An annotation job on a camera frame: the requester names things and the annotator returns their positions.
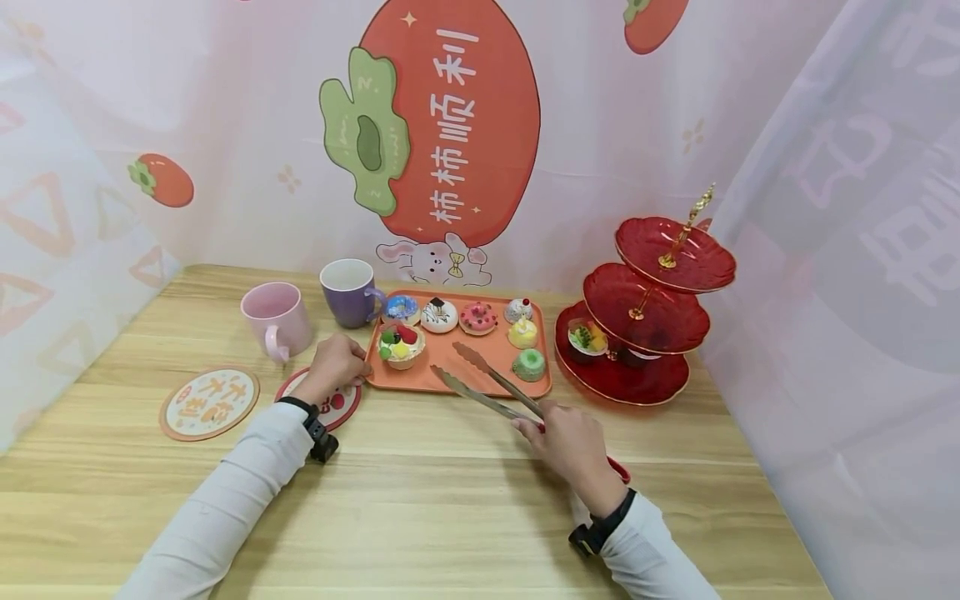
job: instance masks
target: persimmon illustration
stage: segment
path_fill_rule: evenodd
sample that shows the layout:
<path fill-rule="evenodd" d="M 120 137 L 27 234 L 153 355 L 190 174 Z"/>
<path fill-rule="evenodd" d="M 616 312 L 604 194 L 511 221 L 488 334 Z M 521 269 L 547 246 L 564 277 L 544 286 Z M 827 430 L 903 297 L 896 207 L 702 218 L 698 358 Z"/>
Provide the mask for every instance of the persimmon illustration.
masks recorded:
<path fill-rule="evenodd" d="M 650 54 L 666 41 L 684 16 L 688 0 L 627 0 L 624 36 L 636 54 Z"/>
<path fill-rule="evenodd" d="M 193 202 L 193 180 L 166 156 L 143 155 L 127 171 L 144 194 L 164 206 L 183 208 Z"/>
<path fill-rule="evenodd" d="M 494 0 L 388 0 L 348 59 L 349 90 L 321 84 L 324 145 L 354 200 L 419 243 L 489 244 L 533 172 L 540 97 Z"/>

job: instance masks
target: bow tie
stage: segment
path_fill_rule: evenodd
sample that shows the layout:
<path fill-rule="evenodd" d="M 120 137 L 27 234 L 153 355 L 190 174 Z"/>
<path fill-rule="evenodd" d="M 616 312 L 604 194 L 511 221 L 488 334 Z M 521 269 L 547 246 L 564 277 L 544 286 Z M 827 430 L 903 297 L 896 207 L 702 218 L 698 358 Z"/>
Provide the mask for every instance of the bow tie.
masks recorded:
<path fill-rule="evenodd" d="M 462 254 L 460 254 L 459 252 L 451 252 L 450 260 L 453 261 L 453 266 L 450 267 L 450 270 L 448 271 L 448 273 L 450 273 L 454 277 L 464 276 L 464 272 L 460 270 L 460 263 L 464 262 L 464 260 L 466 259 L 467 258 Z"/>

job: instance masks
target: hand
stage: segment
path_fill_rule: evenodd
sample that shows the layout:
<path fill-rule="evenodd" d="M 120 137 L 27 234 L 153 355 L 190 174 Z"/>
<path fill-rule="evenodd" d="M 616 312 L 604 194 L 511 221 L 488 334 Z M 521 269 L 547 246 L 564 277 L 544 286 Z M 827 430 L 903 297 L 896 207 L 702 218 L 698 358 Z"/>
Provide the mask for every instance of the hand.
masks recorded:
<path fill-rule="evenodd" d="M 308 404 L 319 406 L 341 386 L 361 385 L 371 366 L 367 353 L 343 333 L 334 333 L 317 344 L 310 372 L 292 393 Z"/>
<path fill-rule="evenodd" d="M 610 515 L 623 502 L 627 487 L 607 462 L 603 427 L 587 413 L 552 400 L 542 401 L 540 409 L 546 433 L 531 420 L 514 420 L 514 427 L 534 454 L 570 484 L 592 515 Z"/>

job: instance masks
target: tongs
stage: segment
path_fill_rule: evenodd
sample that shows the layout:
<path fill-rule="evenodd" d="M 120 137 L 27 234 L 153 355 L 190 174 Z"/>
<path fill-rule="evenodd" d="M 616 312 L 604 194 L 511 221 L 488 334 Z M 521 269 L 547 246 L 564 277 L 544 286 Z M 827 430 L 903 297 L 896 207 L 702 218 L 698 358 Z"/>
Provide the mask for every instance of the tongs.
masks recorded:
<path fill-rule="evenodd" d="M 513 397 L 520 400 L 520 402 L 522 402 L 524 406 L 529 408 L 530 412 L 536 415 L 539 420 L 531 419 L 527 415 L 524 415 L 523 413 L 520 413 L 510 408 L 509 406 L 505 406 L 497 402 L 493 398 L 486 396 L 484 394 L 481 394 L 476 390 L 471 389 L 463 381 L 461 381 L 460 379 L 457 379 L 456 377 L 444 371 L 437 365 L 430 365 L 430 371 L 432 371 L 435 375 L 437 375 L 437 377 L 440 378 L 440 380 L 445 384 L 446 387 L 448 387 L 450 390 L 452 390 L 459 396 L 480 402 L 487 408 L 493 410 L 498 415 L 506 417 L 507 419 L 529 420 L 537 424 L 537 428 L 540 430 L 541 433 L 544 433 L 546 431 L 546 427 L 543 425 L 543 420 L 542 420 L 543 411 L 540 409 L 540 407 L 537 405 L 537 403 L 533 399 L 531 399 L 529 396 L 521 392 L 514 384 L 507 381 L 506 378 L 503 377 L 503 375 L 491 369 L 490 366 L 487 365 L 487 362 L 484 361 L 483 358 L 480 357 L 480 355 L 476 353 L 476 351 L 473 350 L 472 348 L 469 348 L 466 345 L 461 344 L 460 342 L 455 342 L 453 346 L 454 348 L 456 348 L 457 352 L 460 353 L 462 356 L 464 355 L 464 352 L 463 352 L 464 349 L 470 354 L 476 354 L 476 357 L 479 358 L 481 361 L 483 361 L 483 364 L 487 366 L 485 370 L 481 368 L 481 371 L 486 371 L 487 374 L 496 373 L 496 375 L 491 374 L 491 377 L 493 377 L 494 380 L 500 383 L 500 385 L 503 386 L 504 389 L 510 392 Z M 470 361 L 471 364 L 476 365 L 476 363 L 474 363 L 473 360 L 469 358 L 468 360 Z M 628 470 L 626 470 L 622 465 L 617 463 L 614 459 L 612 459 L 609 456 L 607 457 L 607 463 L 610 465 L 610 467 L 614 471 L 616 471 L 616 474 L 620 477 L 620 480 L 623 481 L 623 483 L 625 484 L 630 483 L 630 472 Z"/>

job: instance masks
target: white sleeve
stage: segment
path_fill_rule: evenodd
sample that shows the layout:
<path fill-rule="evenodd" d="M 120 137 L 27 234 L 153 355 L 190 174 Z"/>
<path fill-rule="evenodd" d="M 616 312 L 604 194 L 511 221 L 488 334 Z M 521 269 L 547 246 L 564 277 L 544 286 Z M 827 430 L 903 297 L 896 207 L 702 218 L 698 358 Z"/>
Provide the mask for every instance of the white sleeve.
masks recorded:
<path fill-rule="evenodd" d="M 306 413 L 274 404 L 183 504 L 115 596 L 120 600 L 206 598 L 313 440 Z"/>
<path fill-rule="evenodd" d="M 673 541 L 660 509 L 639 493 L 600 550 L 613 580 L 634 600 L 719 600 Z"/>

